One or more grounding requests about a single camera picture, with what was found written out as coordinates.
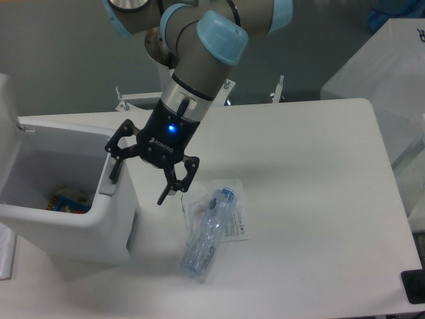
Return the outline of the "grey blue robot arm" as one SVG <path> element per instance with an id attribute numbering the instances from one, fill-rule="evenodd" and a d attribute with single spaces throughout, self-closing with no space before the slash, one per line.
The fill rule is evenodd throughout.
<path id="1" fill-rule="evenodd" d="M 174 1 L 105 1 L 104 7 L 122 36 L 158 27 L 177 59 L 146 125 L 140 129 L 126 120 L 106 144 L 116 161 L 110 179 L 116 178 L 124 160 L 139 157 L 164 171 L 164 195 L 186 192 L 200 160 L 188 156 L 185 148 L 248 40 L 285 27 L 292 19 L 293 3 L 215 1 L 194 7 Z"/>

